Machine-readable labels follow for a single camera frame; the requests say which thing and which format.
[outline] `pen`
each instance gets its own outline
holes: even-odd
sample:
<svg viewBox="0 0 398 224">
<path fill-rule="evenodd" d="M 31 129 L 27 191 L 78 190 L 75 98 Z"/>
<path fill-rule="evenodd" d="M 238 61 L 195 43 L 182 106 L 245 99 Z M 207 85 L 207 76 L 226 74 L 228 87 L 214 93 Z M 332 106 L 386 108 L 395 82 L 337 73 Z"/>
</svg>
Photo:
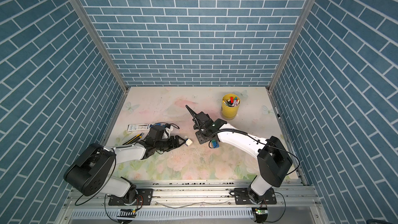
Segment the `pen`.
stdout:
<svg viewBox="0 0 398 224">
<path fill-rule="evenodd" d="M 133 137 L 133 138 L 130 139 L 129 141 L 125 142 L 123 145 L 131 144 L 132 142 L 134 142 L 135 140 L 137 140 L 138 138 L 140 138 L 142 135 L 144 135 L 144 133 L 138 134 L 137 136 Z"/>
</svg>

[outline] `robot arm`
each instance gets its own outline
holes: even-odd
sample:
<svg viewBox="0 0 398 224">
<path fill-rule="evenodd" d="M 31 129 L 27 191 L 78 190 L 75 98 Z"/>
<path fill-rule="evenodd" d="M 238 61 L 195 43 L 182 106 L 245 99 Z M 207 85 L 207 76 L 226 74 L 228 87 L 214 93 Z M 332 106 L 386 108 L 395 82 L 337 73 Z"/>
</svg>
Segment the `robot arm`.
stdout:
<svg viewBox="0 0 398 224">
<path fill-rule="evenodd" d="M 197 114 L 187 105 L 186 108 L 193 117 L 193 128 L 199 129 L 196 137 L 201 144 L 216 139 L 231 144 L 257 159 L 260 176 L 257 176 L 248 188 L 248 196 L 253 202 L 261 203 L 268 189 L 281 186 L 292 160 L 278 138 L 256 137 L 236 129 L 222 119 L 213 122 L 208 114 Z"/>
<path fill-rule="evenodd" d="M 169 152 L 183 145 L 183 138 L 170 136 L 172 129 L 170 125 L 154 125 L 145 139 L 125 146 L 91 144 L 68 168 L 64 180 L 85 196 L 106 193 L 129 205 L 137 198 L 135 185 L 126 178 L 108 175 L 109 171 L 116 164 L 146 159 L 156 151 Z"/>
</svg>

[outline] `package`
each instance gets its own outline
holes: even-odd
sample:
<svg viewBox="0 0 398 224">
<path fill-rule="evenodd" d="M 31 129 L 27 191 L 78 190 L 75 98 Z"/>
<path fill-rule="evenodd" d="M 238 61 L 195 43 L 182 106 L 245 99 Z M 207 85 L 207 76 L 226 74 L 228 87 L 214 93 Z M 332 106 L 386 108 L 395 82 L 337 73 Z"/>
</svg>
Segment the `package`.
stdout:
<svg viewBox="0 0 398 224">
<path fill-rule="evenodd" d="M 129 126 L 127 127 L 127 132 L 149 130 L 152 126 L 154 126 L 156 124 L 160 125 L 160 123 L 129 124 Z"/>
</svg>

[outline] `metal bar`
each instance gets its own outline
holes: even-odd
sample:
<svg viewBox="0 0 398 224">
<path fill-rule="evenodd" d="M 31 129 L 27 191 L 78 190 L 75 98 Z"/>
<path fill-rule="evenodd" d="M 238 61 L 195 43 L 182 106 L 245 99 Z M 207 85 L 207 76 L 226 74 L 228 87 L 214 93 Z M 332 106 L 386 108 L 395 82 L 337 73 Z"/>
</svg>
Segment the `metal bar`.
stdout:
<svg viewBox="0 0 398 224">
<path fill-rule="evenodd" d="M 292 35 L 289 39 L 289 42 L 286 45 L 285 50 L 282 53 L 281 60 L 278 63 L 278 66 L 276 67 L 276 71 L 271 79 L 271 82 L 269 83 L 268 90 L 269 92 L 272 92 L 276 82 L 279 79 L 279 76 L 281 75 L 281 72 L 283 68 L 285 67 L 285 64 L 287 62 L 287 59 L 289 58 L 290 53 L 292 52 L 293 46 L 295 45 L 297 38 L 299 37 L 299 34 L 301 32 L 302 27 L 304 26 L 304 23 L 310 14 L 311 8 L 314 5 L 315 0 L 306 0 L 305 4 L 301 10 L 300 16 L 298 17 L 297 23 L 295 25 L 295 28 L 292 31 Z"/>
<path fill-rule="evenodd" d="M 112 61 L 111 56 L 109 55 L 105 45 L 103 44 L 101 38 L 98 36 L 98 33 L 92 24 L 90 18 L 88 17 L 86 11 L 83 8 L 82 3 L 80 0 L 69 0 L 70 4 L 72 5 L 73 9 L 75 10 L 77 16 L 80 18 L 82 21 L 84 27 L 86 28 L 86 31 L 92 38 L 94 44 L 98 48 L 99 52 L 102 55 L 102 58 L 105 60 L 105 62 L 108 64 L 109 69 L 111 70 L 113 76 L 116 78 L 117 82 L 119 83 L 120 87 L 124 92 L 127 92 L 127 85 L 124 82 L 121 74 L 117 70 L 114 62 Z"/>
<path fill-rule="evenodd" d="M 113 127 L 115 126 L 115 123 L 117 121 L 117 117 L 119 116 L 119 113 L 122 110 L 123 104 L 126 100 L 126 97 L 127 97 L 127 94 L 129 93 L 129 91 L 130 91 L 130 89 L 128 89 L 127 92 L 124 92 L 122 97 L 120 98 L 119 103 L 116 106 L 115 112 L 113 113 L 113 116 L 111 118 L 111 121 L 109 122 L 109 125 L 106 128 L 106 131 L 103 134 L 101 141 L 99 142 L 100 145 L 102 145 L 102 146 L 106 145 L 106 142 L 108 141 L 108 138 L 111 135 Z"/>
<path fill-rule="evenodd" d="M 310 209 L 315 224 L 329 224 L 329 220 L 323 206 L 310 207 Z"/>
<path fill-rule="evenodd" d="M 269 100 L 271 101 L 271 104 L 272 104 L 275 114 L 278 115 L 279 114 L 278 106 L 276 105 L 276 101 L 275 101 L 273 94 L 269 91 L 268 91 L 268 97 L 269 97 Z M 289 136 L 286 126 L 285 126 L 285 123 L 283 122 L 283 119 L 281 117 L 278 117 L 278 123 L 279 123 L 279 127 L 281 128 L 282 135 L 285 138 L 287 149 L 289 150 L 289 152 L 291 152 L 297 156 L 297 152 L 295 151 L 295 148 L 293 147 L 293 144 L 292 144 L 292 137 Z M 294 157 L 292 157 L 292 161 L 293 161 L 293 164 L 295 165 L 295 167 L 297 167 L 298 166 L 297 160 Z M 308 185 L 308 180 L 305 177 L 302 167 L 298 167 L 297 172 L 300 175 L 302 183 L 304 185 Z"/>
<path fill-rule="evenodd" d="M 121 208 L 113 208 L 107 211 L 109 216 L 116 218 L 119 216 L 119 220 L 144 220 L 144 221 L 160 221 L 160 220 L 183 220 L 183 219 L 208 219 L 208 218 L 252 218 L 253 212 L 249 207 L 228 207 L 228 208 L 181 208 L 181 209 L 170 209 L 164 207 L 143 208 L 137 211 L 137 215 L 134 218 L 126 216 L 120 211 Z M 103 209 L 90 209 L 82 208 L 75 210 L 71 215 L 72 220 L 108 220 Z"/>
<path fill-rule="evenodd" d="M 207 185 L 173 185 L 167 183 L 155 183 L 137 185 L 138 188 L 152 188 L 153 196 L 152 203 L 146 208 L 156 208 L 160 204 L 171 205 L 171 206 L 182 206 L 192 203 L 210 202 L 210 203 L 221 203 L 220 205 L 211 205 L 211 207 L 235 207 L 234 197 L 229 194 L 229 191 L 236 187 L 247 187 L 250 183 L 209 183 Z M 313 186 L 303 185 L 290 185 L 282 184 L 281 187 L 275 188 L 275 190 L 281 193 L 286 200 L 287 206 L 291 207 L 312 207 L 320 206 L 320 200 L 316 194 Z M 98 194 L 97 197 L 93 198 L 86 204 L 75 207 L 73 204 L 81 193 L 77 190 L 72 190 L 68 199 L 64 205 L 64 208 L 102 208 L 104 202 L 104 194 Z M 88 199 L 89 197 L 82 197 L 81 201 Z M 283 206 L 283 198 L 280 195 L 276 195 L 277 204 L 273 205 Z M 120 206 L 107 206 L 107 208 L 120 208 Z"/>
</svg>

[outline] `blue object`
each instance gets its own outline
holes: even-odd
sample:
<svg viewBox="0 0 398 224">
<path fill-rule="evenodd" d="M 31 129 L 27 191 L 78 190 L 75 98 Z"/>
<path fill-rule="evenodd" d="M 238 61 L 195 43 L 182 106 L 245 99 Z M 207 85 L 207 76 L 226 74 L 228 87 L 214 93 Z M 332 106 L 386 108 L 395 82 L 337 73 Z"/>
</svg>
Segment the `blue object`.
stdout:
<svg viewBox="0 0 398 224">
<path fill-rule="evenodd" d="M 218 147 L 220 147 L 220 145 L 218 144 L 217 140 L 215 140 L 215 139 L 213 139 L 213 140 L 211 141 L 211 144 L 213 145 L 213 148 L 218 148 Z"/>
</svg>

